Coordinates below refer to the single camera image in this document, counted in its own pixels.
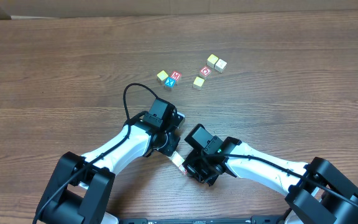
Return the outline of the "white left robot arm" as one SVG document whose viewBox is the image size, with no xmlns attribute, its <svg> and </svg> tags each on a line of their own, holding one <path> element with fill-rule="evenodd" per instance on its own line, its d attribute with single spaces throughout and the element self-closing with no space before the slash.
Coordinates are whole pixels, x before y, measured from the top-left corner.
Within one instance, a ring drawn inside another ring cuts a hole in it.
<svg viewBox="0 0 358 224">
<path fill-rule="evenodd" d="M 124 123 L 122 131 L 101 147 L 81 156 L 67 152 L 59 159 L 35 212 L 33 222 L 118 223 L 106 207 L 114 179 L 138 157 L 157 151 L 184 174 L 175 133 L 185 122 L 176 107 L 156 98 L 149 111 Z"/>
</svg>

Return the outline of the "white number six block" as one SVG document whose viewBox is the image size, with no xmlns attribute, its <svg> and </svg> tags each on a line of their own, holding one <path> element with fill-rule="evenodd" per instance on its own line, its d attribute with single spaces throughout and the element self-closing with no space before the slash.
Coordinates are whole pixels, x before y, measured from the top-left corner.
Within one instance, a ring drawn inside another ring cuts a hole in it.
<svg viewBox="0 0 358 224">
<path fill-rule="evenodd" d="M 171 161 L 174 161 L 175 159 L 178 159 L 180 157 L 179 153 L 177 153 L 176 151 L 173 152 L 173 154 L 171 156 L 169 156 L 168 158 Z"/>
</svg>

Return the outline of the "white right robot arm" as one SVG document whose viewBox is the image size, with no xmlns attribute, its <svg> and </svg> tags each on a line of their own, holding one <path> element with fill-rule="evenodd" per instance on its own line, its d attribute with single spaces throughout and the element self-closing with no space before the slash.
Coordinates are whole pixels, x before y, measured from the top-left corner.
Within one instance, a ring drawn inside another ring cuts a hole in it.
<svg viewBox="0 0 358 224">
<path fill-rule="evenodd" d="M 213 185 L 227 173 L 282 194 L 290 208 L 281 223 L 358 223 L 358 187 L 326 159 L 283 160 L 236 138 L 221 140 L 202 124 L 185 141 L 193 150 L 183 165 L 194 179 Z"/>
</svg>

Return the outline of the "red Y wooden block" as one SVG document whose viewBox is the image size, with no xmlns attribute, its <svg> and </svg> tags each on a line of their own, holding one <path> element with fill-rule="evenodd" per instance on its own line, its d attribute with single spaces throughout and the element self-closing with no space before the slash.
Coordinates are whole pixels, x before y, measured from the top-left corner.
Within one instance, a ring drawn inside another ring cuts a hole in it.
<svg viewBox="0 0 358 224">
<path fill-rule="evenodd" d="M 187 174 L 188 174 L 187 170 L 184 168 L 183 165 L 180 165 L 180 166 L 178 167 L 178 169 L 179 169 L 184 175 L 187 175 Z"/>
</svg>

